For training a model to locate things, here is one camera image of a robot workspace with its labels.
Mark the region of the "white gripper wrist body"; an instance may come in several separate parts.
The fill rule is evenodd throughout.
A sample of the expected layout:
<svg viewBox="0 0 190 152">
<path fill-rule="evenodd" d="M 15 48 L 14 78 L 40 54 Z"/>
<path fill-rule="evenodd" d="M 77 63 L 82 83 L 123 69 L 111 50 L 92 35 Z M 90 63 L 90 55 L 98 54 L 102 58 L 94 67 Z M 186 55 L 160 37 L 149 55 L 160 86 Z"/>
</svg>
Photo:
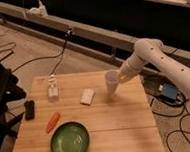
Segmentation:
<svg viewBox="0 0 190 152">
<path fill-rule="evenodd" d="M 122 77 L 122 81 L 120 83 L 125 83 L 137 76 L 138 71 L 131 65 L 129 61 L 125 61 L 120 67 L 118 74 Z"/>
</svg>

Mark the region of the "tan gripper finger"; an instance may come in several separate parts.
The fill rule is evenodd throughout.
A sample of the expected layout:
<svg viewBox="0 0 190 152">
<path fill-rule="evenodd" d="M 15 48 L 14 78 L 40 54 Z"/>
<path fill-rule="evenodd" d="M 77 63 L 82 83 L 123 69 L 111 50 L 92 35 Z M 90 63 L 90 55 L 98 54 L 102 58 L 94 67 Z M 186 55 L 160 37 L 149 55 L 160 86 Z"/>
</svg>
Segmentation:
<svg viewBox="0 0 190 152">
<path fill-rule="evenodd" d="M 122 81 L 122 77 L 118 74 L 117 75 L 117 82 L 121 82 Z"/>
</svg>

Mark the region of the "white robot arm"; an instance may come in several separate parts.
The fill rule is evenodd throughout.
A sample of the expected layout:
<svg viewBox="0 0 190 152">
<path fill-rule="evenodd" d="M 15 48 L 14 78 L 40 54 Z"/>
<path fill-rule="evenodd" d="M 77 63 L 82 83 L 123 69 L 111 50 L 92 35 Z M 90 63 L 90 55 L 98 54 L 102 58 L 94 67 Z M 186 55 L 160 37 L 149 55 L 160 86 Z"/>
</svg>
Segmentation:
<svg viewBox="0 0 190 152">
<path fill-rule="evenodd" d="M 161 50 L 158 39 L 139 38 L 134 44 L 133 54 L 119 68 L 118 81 L 125 83 L 137 76 L 147 64 L 154 65 L 164 73 L 182 94 L 190 98 L 190 68 L 167 56 Z"/>
</svg>

